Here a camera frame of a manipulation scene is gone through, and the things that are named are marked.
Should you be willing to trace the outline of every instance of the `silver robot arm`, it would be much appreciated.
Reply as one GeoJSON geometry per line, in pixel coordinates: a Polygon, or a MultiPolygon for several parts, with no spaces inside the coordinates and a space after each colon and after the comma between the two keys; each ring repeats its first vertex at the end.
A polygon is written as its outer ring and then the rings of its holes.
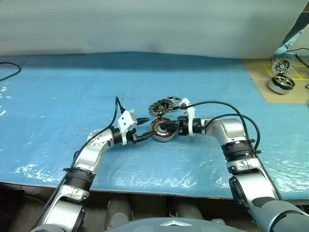
{"type": "MultiPolygon", "coordinates": [[[[116,143],[126,145],[127,141],[136,143],[151,137],[152,132],[137,136],[134,129],[135,125],[148,120],[136,119],[132,112],[124,111],[118,119],[118,128],[112,127],[93,138],[78,154],[73,167],[66,170],[67,177],[44,214],[41,226],[32,232],[78,232],[83,226],[86,213],[84,204],[104,152],[116,143]]],[[[99,131],[91,132],[88,140],[99,131]]]]}
{"type": "Polygon", "coordinates": [[[177,121],[164,122],[160,127],[178,130],[179,135],[190,132],[213,136],[223,150],[228,171],[233,175],[229,185],[233,198],[245,206],[263,232],[303,232],[309,228],[309,216],[294,205],[280,201],[251,142],[237,119],[180,116],[177,121]]]}

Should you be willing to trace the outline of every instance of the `table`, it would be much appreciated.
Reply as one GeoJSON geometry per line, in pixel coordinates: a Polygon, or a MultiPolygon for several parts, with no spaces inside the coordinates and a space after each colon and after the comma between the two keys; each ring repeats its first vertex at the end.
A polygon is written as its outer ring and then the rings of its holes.
{"type": "MultiPolygon", "coordinates": [[[[0,181],[55,186],[90,131],[107,126],[118,96],[136,117],[166,96],[194,102],[226,101],[261,130],[260,155],[284,198],[309,197],[309,109],[267,103],[243,62],[199,56],[106,53],[0,57],[22,72],[0,82],[0,181]]],[[[0,68],[0,75],[9,70],[0,68]]],[[[231,113],[221,105],[196,107],[196,116],[231,113]]],[[[175,119],[180,111],[168,115],[175,119]]],[[[254,128],[248,124],[254,138],[254,128]]],[[[149,123],[137,127],[139,134],[149,123]]],[[[102,159],[92,188],[230,198],[230,174],[210,137],[175,136],[117,145],[102,159]]]]}

